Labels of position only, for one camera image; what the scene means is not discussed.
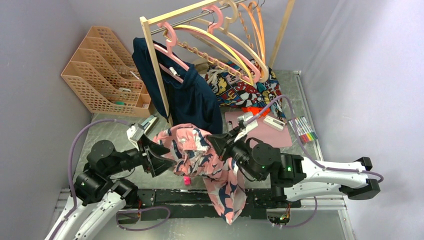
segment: white wall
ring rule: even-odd
[[[385,176],[347,201],[358,240],[424,239],[424,2],[340,0],[302,81],[324,158]]]
[[[60,73],[84,31],[66,0],[0,3],[0,239],[44,239],[67,186],[91,115]]]
[[[118,35],[126,48],[133,52],[133,39],[135,37],[143,37],[143,29],[140,24],[140,17],[147,19],[156,17],[167,12],[188,6],[199,2],[200,0],[69,0],[78,14],[80,21],[86,30],[92,25],[107,26]],[[331,13],[333,12],[339,0],[297,0],[293,12],[291,14],[288,26],[284,35],[283,42],[280,46],[280,54],[278,55],[274,68],[277,70],[302,70],[313,50],[321,32],[323,31]],[[277,37],[278,29],[283,19],[286,9],[287,0],[267,0],[262,6],[262,15],[265,25],[265,40],[267,59],[271,56],[274,42]],[[170,21],[186,19],[188,17],[199,14],[187,14],[182,17]],[[243,18],[247,22],[247,26],[251,28],[249,16],[244,10]],[[236,34],[240,39],[246,41],[246,35],[239,21],[231,25],[231,32]],[[182,39],[188,41],[193,46],[200,47],[200,50],[212,52],[209,47],[204,46],[193,37]],[[154,36],[159,42],[164,42],[164,38],[159,33]],[[192,61],[196,58],[183,49],[176,48],[175,51],[180,58],[186,61]]]

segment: wooden clothes rack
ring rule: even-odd
[[[245,2],[245,1],[247,1],[247,0],[238,0],[238,1],[233,1],[233,2],[238,4],[238,3]],[[287,2],[287,7],[286,7],[286,10],[285,10],[285,13],[284,13],[284,16],[283,16],[283,20],[281,22],[281,26],[280,26],[280,29],[279,29],[279,32],[278,32],[278,35],[277,35],[277,39],[276,39],[275,44],[274,44],[272,56],[271,56],[270,61],[269,61],[269,66],[271,68],[274,64],[276,57],[277,57],[277,52],[279,50],[281,41],[283,40],[284,32],[286,30],[287,23],[289,22],[290,14],[292,12],[293,5],[294,5],[295,1],[296,0],[288,0],[288,2]],[[160,68],[159,63],[158,63],[158,58],[156,56],[156,50],[155,50],[153,38],[152,38],[152,35],[163,32],[165,30],[165,28],[161,27],[159,29],[151,31],[151,26],[157,25],[158,23],[163,23],[163,22],[168,21],[172,18],[176,18],[178,16],[193,12],[195,10],[199,10],[203,7],[210,6],[210,5],[219,3],[219,2],[223,3],[223,5],[220,7],[220,9],[225,9],[225,8],[229,7],[228,4],[225,4],[225,2],[226,2],[225,0],[224,1],[223,0],[203,0],[203,1],[200,1],[198,3],[192,4],[192,5],[189,5],[189,6],[185,6],[183,8],[180,8],[180,9],[177,9],[177,10],[174,10],[174,11],[171,11],[171,12],[168,12],[168,13],[150,18],[150,19],[146,19],[144,16],[140,17],[140,22],[141,22],[141,26],[143,28],[143,33],[144,33],[144,37],[145,37],[145,40],[146,40],[148,52],[150,54],[151,62],[152,62],[152,65],[153,65],[154,74],[156,75],[157,84],[159,86],[160,96],[161,96],[162,101],[163,101],[163,106],[165,107],[166,115],[169,116],[169,123],[171,125],[173,124],[173,122],[172,122],[171,115],[169,113],[168,98],[167,98],[167,95],[165,93],[164,81],[163,81],[162,75],[161,75],[161,68]],[[171,26],[174,27],[174,26],[178,26],[178,25],[181,25],[181,24],[185,24],[185,23],[188,23],[192,20],[198,19],[200,17],[206,16],[206,15],[209,15],[209,14],[211,14],[211,12],[204,12],[204,13],[201,13],[197,16],[193,16],[193,17],[187,18],[185,20],[173,23],[173,24],[171,24]]]

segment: navy blue garment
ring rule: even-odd
[[[167,49],[166,46],[153,42]],[[147,88],[151,101],[157,111],[168,119],[146,39],[136,37],[132,44],[134,47],[132,59]],[[183,79],[183,83],[180,83],[161,70],[163,85],[168,98],[169,113],[174,126],[178,124],[194,124],[211,134],[221,134],[223,132],[223,120],[217,98],[205,79],[196,71],[195,66],[186,62],[189,66],[188,71],[186,71],[160,51],[156,50],[156,56],[160,64],[166,68],[173,67],[180,75],[180,78]]]

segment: colored marker set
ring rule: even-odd
[[[288,121],[290,123],[291,128],[293,128],[293,121]],[[314,141],[318,139],[315,132],[312,130],[311,125],[309,125],[305,116],[296,117],[294,119],[294,123],[296,124],[297,133],[299,134],[300,140],[302,143],[308,143],[310,141]]]

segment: beige storage basket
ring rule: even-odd
[[[131,71],[140,77],[137,68],[129,67],[120,59],[120,57],[112,50],[112,48],[99,37],[86,36],[79,45],[79,49],[92,49],[96,50],[123,78],[134,79]]]
[[[102,38],[109,45],[109,47],[112,48],[116,55],[118,55],[118,57],[125,65],[133,69],[136,68],[133,57],[109,27],[92,26],[86,36]]]
[[[121,77],[114,68],[93,49],[79,48],[70,59],[74,62],[86,62],[94,67],[115,89],[125,88],[131,90],[132,93],[147,94],[147,89],[143,81],[136,79],[126,79]]]
[[[87,62],[70,61],[61,76],[92,113],[147,118],[153,112],[148,94],[117,90]]]

